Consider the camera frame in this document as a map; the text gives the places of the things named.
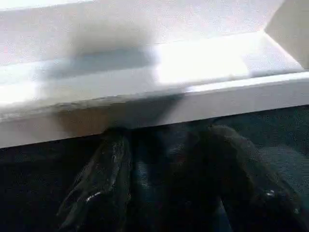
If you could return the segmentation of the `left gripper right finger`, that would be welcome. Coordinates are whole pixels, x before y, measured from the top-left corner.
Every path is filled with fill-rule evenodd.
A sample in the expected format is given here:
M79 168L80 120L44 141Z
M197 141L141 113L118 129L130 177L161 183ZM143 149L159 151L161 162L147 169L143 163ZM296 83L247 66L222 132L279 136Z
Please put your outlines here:
M236 232L306 232L308 182L290 149L258 148L225 125L194 125L210 179Z

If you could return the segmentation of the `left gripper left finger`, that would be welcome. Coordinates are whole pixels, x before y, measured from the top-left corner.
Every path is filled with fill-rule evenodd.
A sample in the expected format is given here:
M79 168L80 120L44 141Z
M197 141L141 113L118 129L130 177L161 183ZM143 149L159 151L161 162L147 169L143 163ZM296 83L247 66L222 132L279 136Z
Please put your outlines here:
M58 209L57 231L125 231L131 169L128 130L106 130Z

